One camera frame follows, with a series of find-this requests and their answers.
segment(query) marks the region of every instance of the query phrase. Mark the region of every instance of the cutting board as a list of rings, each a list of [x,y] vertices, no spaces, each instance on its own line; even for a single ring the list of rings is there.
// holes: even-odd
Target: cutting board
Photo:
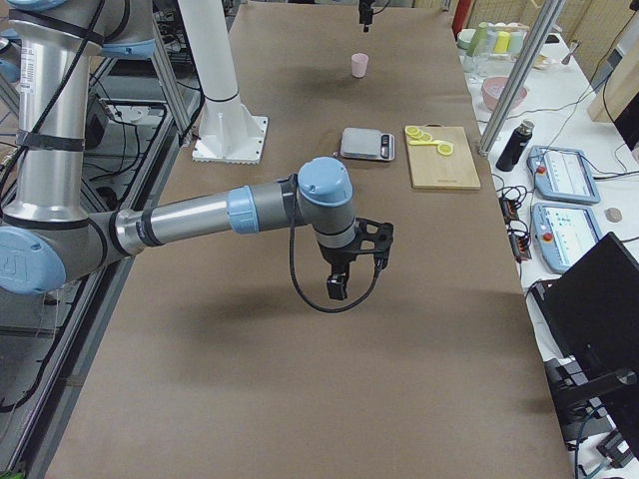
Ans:
[[[404,134],[408,148],[408,162],[412,187],[419,189],[479,190],[479,176],[468,147],[466,134],[461,127],[425,127],[435,140],[454,143],[449,157],[440,155],[436,147],[411,146]]]

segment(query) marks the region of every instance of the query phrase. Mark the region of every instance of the black water bottle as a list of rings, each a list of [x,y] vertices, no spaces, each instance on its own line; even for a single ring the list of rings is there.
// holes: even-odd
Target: black water bottle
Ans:
[[[515,165],[519,162],[519,157],[532,138],[532,130],[535,128],[534,123],[529,120],[521,122],[506,144],[506,148],[501,152],[499,160],[497,160],[497,170],[502,172],[511,172]]]

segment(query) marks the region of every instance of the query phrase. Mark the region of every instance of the black monitor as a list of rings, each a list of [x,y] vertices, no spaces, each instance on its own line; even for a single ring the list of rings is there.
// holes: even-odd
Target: black monitor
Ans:
[[[542,309],[562,353],[589,380],[622,368],[639,374],[639,264],[614,234],[553,281]],[[600,399],[639,457],[639,385]]]

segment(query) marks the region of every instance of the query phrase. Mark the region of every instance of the brown tabletop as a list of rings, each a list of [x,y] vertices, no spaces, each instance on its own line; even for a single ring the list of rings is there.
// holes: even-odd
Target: brown tabletop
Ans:
[[[347,126],[397,135],[391,164],[345,162],[357,214],[395,224],[390,264],[357,309],[296,296],[288,233],[223,233],[148,250],[131,272],[51,478],[570,477],[488,165],[478,192],[411,188],[404,125],[478,139],[448,27],[387,9],[252,3],[232,43],[243,101],[271,119],[256,167],[185,152],[162,202],[270,181],[331,155]],[[350,75],[351,53],[370,56]],[[298,275],[327,304],[313,232]],[[350,295],[371,262],[353,268]]]

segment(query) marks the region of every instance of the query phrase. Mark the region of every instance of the white cup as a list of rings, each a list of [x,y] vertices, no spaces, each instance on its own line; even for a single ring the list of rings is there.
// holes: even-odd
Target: white cup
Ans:
[[[350,57],[350,69],[354,77],[363,77],[366,74],[367,66],[368,55],[366,55],[365,53],[355,53]]]

